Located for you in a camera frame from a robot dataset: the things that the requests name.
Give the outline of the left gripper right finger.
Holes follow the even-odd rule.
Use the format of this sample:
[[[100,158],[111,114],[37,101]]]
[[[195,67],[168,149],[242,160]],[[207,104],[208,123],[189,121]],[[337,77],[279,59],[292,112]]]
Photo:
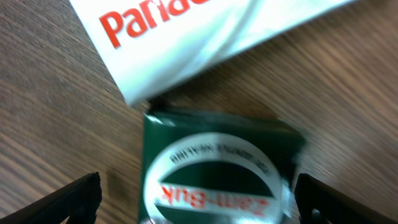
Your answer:
[[[301,224],[397,224],[309,174],[298,176],[294,195]]]

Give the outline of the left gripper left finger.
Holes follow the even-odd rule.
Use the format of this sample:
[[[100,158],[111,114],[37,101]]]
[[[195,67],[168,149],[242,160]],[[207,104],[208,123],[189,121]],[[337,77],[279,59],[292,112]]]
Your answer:
[[[1,218],[1,224],[94,224],[101,201],[100,175],[89,173]]]

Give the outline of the green Zam-Buk box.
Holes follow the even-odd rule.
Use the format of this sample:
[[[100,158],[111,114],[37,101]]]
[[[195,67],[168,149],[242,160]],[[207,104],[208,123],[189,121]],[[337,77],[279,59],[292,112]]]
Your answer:
[[[144,116],[140,223],[283,223],[303,136],[278,119]]]

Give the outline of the white Panadol box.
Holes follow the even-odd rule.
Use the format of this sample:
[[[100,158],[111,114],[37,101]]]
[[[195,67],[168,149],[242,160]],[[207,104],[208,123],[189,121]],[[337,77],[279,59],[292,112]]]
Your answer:
[[[349,0],[72,0],[134,105]]]

